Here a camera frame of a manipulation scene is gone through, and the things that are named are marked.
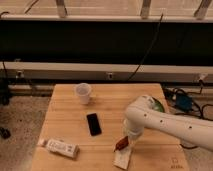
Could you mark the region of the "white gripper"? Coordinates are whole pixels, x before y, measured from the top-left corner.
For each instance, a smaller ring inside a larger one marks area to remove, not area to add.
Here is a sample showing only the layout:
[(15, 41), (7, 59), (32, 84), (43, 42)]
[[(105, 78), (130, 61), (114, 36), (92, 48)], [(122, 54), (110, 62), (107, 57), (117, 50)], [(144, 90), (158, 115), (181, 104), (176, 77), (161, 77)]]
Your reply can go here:
[(143, 133), (144, 128), (140, 125), (136, 125), (133, 122), (125, 119), (123, 122), (123, 134), (130, 140), (137, 140)]

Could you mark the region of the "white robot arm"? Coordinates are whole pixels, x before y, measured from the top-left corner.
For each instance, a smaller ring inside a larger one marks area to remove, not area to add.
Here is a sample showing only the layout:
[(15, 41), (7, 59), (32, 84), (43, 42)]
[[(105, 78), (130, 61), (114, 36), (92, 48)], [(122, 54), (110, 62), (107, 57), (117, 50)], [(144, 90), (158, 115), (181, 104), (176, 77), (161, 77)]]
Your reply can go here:
[(213, 151), (212, 121), (160, 112), (152, 96), (136, 98), (126, 107), (124, 116), (124, 132), (131, 140), (138, 139), (147, 127)]

